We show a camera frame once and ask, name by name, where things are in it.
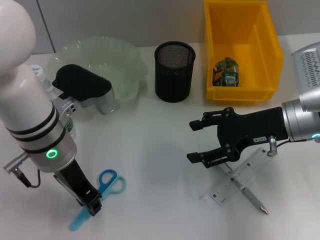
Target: silver cylinder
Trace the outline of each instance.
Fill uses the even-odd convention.
[[[269,137],[269,145],[270,145],[270,151],[269,151],[269,155],[271,157],[274,157],[278,154],[278,151],[277,151],[277,140],[274,136],[270,136]]]
[[[299,99],[282,103],[285,129],[291,141],[312,139],[320,134],[318,112],[303,111]]]
[[[67,167],[76,157],[77,145],[66,130],[63,139],[48,151],[30,153],[36,167],[45,173],[54,173]]]

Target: white tabletop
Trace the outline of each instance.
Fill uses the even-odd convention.
[[[280,106],[298,98],[290,53],[320,41],[320,33],[279,37],[284,63],[278,91],[265,103],[234,107],[247,114]],[[73,117],[77,131],[76,160],[88,180],[113,169],[127,180],[127,189],[110,195],[101,211],[76,232],[68,225],[80,210],[76,200],[55,181],[41,173],[38,189],[26,188],[13,174],[0,174],[0,239],[3,240],[311,240],[319,239],[320,148],[315,142],[290,143],[250,188],[263,202],[263,215],[241,194],[223,206],[201,196],[222,178],[218,167],[191,164],[188,153],[219,147],[216,127],[193,132],[189,122],[205,111],[221,110],[205,100],[201,45],[196,51],[189,97],[166,103],[155,94],[154,51],[140,48],[149,73],[139,87],[138,98],[110,115],[80,109]],[[50,55],[33,56],[45,67]],[[258,146],[242,153],[235,167]],[[4,166],[21,149],[0,125],[0,152]],[[21,167],[33,184],[37,170],[31,160]]]

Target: pen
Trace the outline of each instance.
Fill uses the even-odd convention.
[[[232,169],[228,166],[228,164],[224,163],[225,166],[232,171]],[[231,181],[236,185],[236,187],[241,191],[241,193],[248,199],[252,205],[258,209],[259,211],[263,212],[264,214],[268,214],[267,209],[262,204],[261,201],[252,193],[252,191],[247,188],[246,186],[243,186],[235,177],[230,178]]]

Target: yellow storage box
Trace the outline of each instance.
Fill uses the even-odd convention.
[[[268,10],[259,0],[204,0],[206,97],[261,102],[277,91],[283,53]],[[213,86],[215,64],[225,57],[239,65],[239,86]]]

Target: green plastic bowl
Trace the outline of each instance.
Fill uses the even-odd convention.
[[[53,82],[57,71],[67,64],[79,65],[109,80],[115,98],[119,100],[135,98],[139,82],[148,73],[135,46],[108,36],[78,40],[63,47],[50,59],[46,73],[48,80]]]

